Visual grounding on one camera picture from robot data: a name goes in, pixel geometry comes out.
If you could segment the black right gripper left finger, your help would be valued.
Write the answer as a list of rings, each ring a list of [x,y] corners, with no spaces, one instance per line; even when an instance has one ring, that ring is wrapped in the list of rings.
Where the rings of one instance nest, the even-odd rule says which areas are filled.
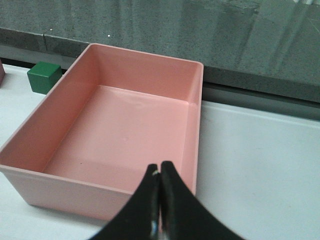
[[[159,235],[160,173],[156,164],[146,172],[124,207],[92,240],[157,240]]]

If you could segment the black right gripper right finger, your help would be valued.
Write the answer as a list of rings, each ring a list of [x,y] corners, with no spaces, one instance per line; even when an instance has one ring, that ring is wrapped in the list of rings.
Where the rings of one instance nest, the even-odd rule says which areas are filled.
[[[161,163],[162,229],[169,240],[241,240],[199,202],[171,161]]]

